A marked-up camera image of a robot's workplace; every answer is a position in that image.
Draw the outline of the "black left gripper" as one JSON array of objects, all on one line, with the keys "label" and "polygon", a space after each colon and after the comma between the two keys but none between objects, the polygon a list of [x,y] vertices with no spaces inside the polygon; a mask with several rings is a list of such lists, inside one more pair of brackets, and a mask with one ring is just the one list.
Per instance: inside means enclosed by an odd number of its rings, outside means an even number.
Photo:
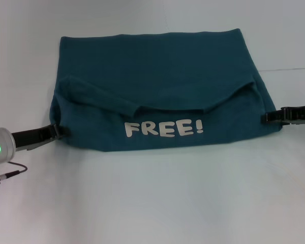
[{"label": "black left gripper", "polygon": [[55,139],[62,139],[70,135],[68,128],[59,125],[12,133],[16,150],[33,150]]}]

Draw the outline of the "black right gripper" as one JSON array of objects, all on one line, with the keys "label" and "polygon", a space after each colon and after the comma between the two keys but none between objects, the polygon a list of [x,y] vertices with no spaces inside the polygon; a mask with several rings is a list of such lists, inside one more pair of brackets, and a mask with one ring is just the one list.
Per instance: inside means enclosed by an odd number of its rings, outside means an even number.
[{"label": "black right gripper", "polygon": [[262,123],[281,123],[283,125],[305,125],[305,106],[283,107],[261,116]]}]

